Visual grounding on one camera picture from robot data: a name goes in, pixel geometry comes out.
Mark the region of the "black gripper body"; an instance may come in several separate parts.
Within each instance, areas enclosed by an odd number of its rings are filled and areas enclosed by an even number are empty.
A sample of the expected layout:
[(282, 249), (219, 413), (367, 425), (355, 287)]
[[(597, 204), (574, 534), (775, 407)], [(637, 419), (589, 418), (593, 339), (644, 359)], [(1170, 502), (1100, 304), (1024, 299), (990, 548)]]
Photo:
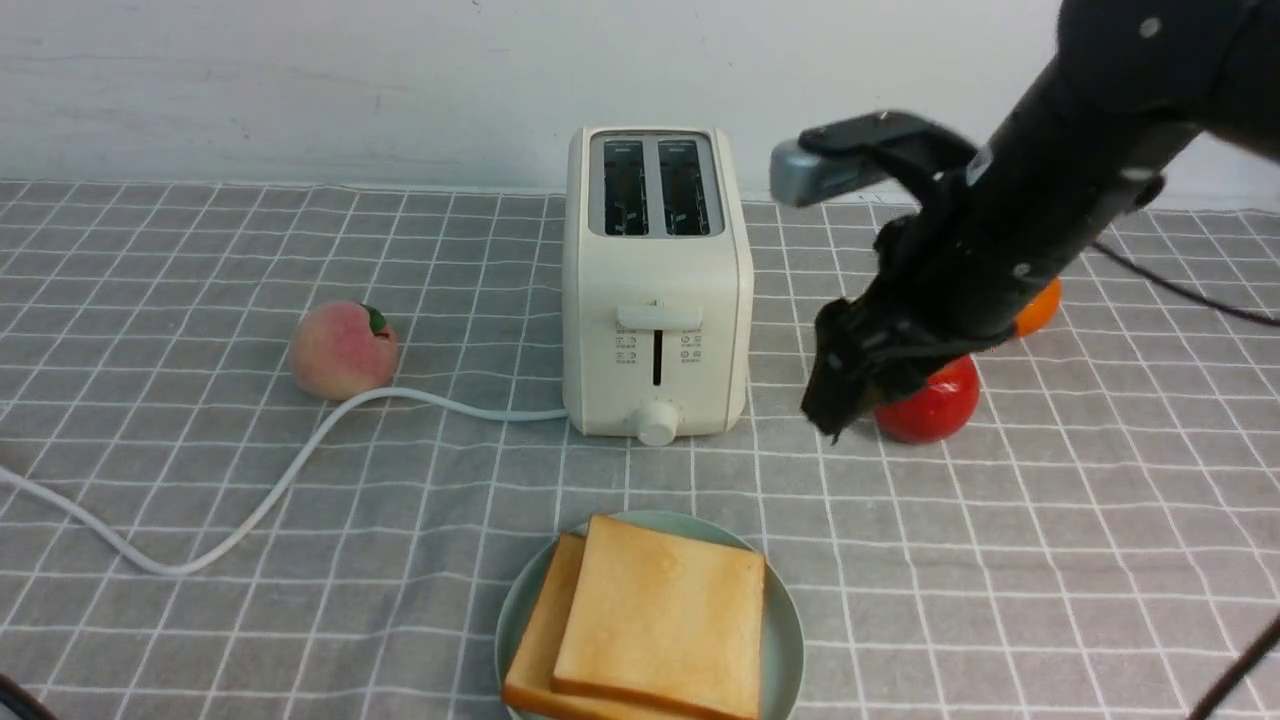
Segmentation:
[(948, 363), (1011, 338), (1010, 327), (969, 336), (933, 325), (909, 306), (888, 277), (905, 265), (899, 245), (914, 220), (897, 217), (879, 229), (873, 243), (878, 272), (863, 295), (833, 299), (815, 315), (800, 409), (832, 445), (861, 418), (916, 395)]

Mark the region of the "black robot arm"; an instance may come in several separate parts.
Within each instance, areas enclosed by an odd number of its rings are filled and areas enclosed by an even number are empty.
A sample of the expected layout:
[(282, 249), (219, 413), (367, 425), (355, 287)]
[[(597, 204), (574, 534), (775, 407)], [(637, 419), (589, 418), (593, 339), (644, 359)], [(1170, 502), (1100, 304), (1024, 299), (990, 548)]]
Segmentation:
[(771, 154), (776, 202), (884, 179), (918, 202), (874, 242), (874, 278), (815, 319), (804, 416), (837, 439), (1016, 316), (1203, 133), (1277, 159), (1275, 1), (1065, 1), (1053, 58), (975, 145), (909, 111), (803, 131)]

